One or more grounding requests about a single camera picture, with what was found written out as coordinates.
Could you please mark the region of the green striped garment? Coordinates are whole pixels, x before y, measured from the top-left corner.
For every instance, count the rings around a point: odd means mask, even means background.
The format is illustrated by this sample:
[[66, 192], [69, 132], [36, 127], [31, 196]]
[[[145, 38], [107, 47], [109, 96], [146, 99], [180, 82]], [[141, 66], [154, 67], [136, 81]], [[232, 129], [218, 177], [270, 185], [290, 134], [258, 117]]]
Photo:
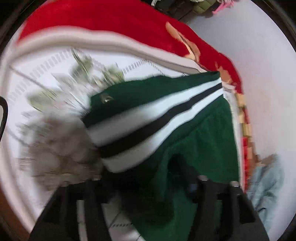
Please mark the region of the green striped garment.
[[175, 155], [212, 181], [240, 179], [219, 72], [123, 82], [90, 103], [82, 121], [134, 227], [115, 238], [187, 239], [197, 205], [168, 171]]

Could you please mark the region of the white quilted bed cover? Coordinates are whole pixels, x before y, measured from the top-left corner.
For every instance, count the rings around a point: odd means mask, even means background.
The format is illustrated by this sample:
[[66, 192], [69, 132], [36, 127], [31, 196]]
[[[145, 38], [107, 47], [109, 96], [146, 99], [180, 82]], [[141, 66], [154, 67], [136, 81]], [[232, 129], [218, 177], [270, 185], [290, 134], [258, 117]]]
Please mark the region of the white quilted bed cover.
[[[8, 102], [1, 141], [1, 183], [12, 210], [31, 233], [59, 186], [105, 179], [111, 199], [102, 204], [111, 240], [116, 230], [134, 230], [123, 212], [112, 174], [105, 168], [82, 121], [90, 99], [107, 88], [155, 76], [178, 78], [207, 71], [183, 61], [148, 55], [144, 49], [96, 43], [57, 33], [32, 44], [9, 47], [1, 69], [1, 96]], [[242, 131], [236, 93], [222, 81], [229, 102], [242, 190]], [[77, 202], [79, 235], [86, 238], [83, 201]]]

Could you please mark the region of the pile of clothes background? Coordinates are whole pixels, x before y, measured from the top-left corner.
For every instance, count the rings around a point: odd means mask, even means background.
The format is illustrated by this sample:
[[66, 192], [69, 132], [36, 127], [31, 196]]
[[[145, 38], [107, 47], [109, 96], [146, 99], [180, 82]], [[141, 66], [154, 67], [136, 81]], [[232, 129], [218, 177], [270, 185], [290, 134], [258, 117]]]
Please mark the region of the pile of clothes background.
[[142, 2], [152, 6], [157, 11], [182, 20], [191, 14], [198, 16], [213, 16], [224, 9], [232, 8], [237, 1], [233, 0], [143, 0]]

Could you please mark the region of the red floral blanket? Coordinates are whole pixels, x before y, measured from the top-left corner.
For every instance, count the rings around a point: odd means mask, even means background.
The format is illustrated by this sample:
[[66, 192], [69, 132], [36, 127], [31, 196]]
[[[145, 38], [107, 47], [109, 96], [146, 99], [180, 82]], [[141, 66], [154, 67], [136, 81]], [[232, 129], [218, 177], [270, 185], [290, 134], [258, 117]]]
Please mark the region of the red floral blanket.
[[47, 1], [26, 19], [17, 44], [23, 47], [41, 40], [42, 36], [57, 33], [93, 36], [96, 43], [115, 42], [117, 46], [144, 49], [148, 55], [218, 71], [222, 81], [236, 93], [243, 135], [241, 180], [247, 182], [252, 149], [240, 76], [230, 59], [202, 40], [188, 25], [141, 1]]

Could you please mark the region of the light blue garment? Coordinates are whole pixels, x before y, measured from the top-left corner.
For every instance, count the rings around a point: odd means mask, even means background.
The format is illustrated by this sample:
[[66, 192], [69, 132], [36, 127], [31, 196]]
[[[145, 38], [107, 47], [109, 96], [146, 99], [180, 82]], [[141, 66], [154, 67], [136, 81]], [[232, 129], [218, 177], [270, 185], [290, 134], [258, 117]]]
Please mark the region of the light blue garment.
[[262, 159], [249, 180], [246, 194], [266, 231], [271, 228], [284, 180], [285, 172], [276, 154]]

